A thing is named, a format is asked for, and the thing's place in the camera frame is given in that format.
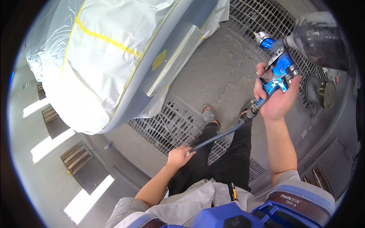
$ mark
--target forearm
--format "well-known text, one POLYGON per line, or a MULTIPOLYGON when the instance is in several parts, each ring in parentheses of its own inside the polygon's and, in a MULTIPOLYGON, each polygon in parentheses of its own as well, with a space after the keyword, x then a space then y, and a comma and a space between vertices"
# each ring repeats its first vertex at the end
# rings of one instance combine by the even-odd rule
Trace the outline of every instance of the forearm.
POLYGON ((176 172, 175 167, 165 165, 154 178, 143 186, 135 198, 145 202, 150 207, 157 205, 163 197, 167 184, 176 172))
POLYGON ((297 169, 297 156, 284 117, 279 120, 265 120, 265 126, 269 165, 274 186, 283 172, 297 169))

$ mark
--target black pants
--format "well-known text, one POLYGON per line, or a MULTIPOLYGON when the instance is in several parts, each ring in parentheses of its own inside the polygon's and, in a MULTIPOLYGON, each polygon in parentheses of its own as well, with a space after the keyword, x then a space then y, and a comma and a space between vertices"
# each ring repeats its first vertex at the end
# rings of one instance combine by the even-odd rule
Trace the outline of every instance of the black pants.
MULTIPOLYGON (((250 190, 249 167, 251 152, 251 124, 237 130, 228 150, 213 164, 208 166, 208 156, 214 143, 199 149, 196 154, 173 176, 168 184, 169 196, 186 191, 192 184, 214 178, 216 182, 230 184, 250 190)), ((196 138, 191 147, 217 135, 219 127, 216 123, 207 124, 202 134, 196 138)))

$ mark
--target white shirt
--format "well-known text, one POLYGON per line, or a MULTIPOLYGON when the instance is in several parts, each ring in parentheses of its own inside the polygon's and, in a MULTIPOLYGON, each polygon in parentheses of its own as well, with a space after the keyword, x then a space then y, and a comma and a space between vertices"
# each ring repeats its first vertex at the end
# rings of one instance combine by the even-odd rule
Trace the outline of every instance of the white shirt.
MULTIPOLYGON (((313 201, 313 193, 320 198, 319 206, 326 209, 331 215, 334 212, 335 199, 333 196, 314 185, 302 182, 296 170, 284 172, 278 179, 275 187, 268 196, 275 191, 282 191, 281 187, 295 186, 304 192, 310 193, 308 197, 300 197, 313 201)), ((234 201, 242 210, 251 212, 256 207, 264 204, 246 190, 236 187, 237 200, 234 201)), ((144 202, 135 198, 122 198, 115 206, 111 217, 106 223, 106 228, 125 228, 142 216, 150 220, 159 218, 167 224, 191 227, 194 218, 201 210, 231 203, 231 196, 227 184, 211 180, 201 180, 193 184, 185 192, 162 199, 156 206, 149 208, 144 202)))

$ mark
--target hand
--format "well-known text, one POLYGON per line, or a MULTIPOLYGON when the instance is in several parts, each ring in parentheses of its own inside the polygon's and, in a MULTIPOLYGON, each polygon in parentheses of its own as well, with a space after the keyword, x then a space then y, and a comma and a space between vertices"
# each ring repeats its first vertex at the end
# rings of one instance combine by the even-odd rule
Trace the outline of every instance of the hand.
MULTIPOLYGON (((259 77, 264 75, 267 66, 267 63, 264 62, 257 64, 256 69, 259 77)), ((268 72, 268 76, 269 78, 272 78, 272 71, 268 72)), ((294 104, 301 79, 301 75, 296 75, 285 93, 281 89, 278 89, 271 95, 270 99, 260 109, 260 113, 265 120, 278 120, 284 117, 284 114, 287 113, 294 104)), ((266 99, 267 97, 266 92, 262 88, 260 78, 256 79, 253 94, 256 99, 266 99)))
POLYGON ((196 153, 190 152, 188 156, 185 156, 187 152, 189 152, 192 148, 187 146, 179 146, 178 148, 173 149, 169 152, 169 157, 167 159, 167 164, 174 167, 176 170, 183 167, 191 157, 196 153))

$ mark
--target spray gun air cap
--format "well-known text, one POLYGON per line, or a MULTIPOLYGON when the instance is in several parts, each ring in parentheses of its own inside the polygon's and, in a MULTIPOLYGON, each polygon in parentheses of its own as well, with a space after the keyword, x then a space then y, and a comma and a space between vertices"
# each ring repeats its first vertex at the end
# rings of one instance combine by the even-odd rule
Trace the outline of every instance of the spray gun air cap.
POLYGON ((270 35, 267 33, 267 32, 265 32, 265 31, 262 31, 262 32, 258 32, 258 33, 253 33, 254 35, 255 35, 255 41, 259 44, 259 45, 261 45, 261 43, 265 40, 265 39, 267 39, 267 38, 271 38, 270 37, 270 35))

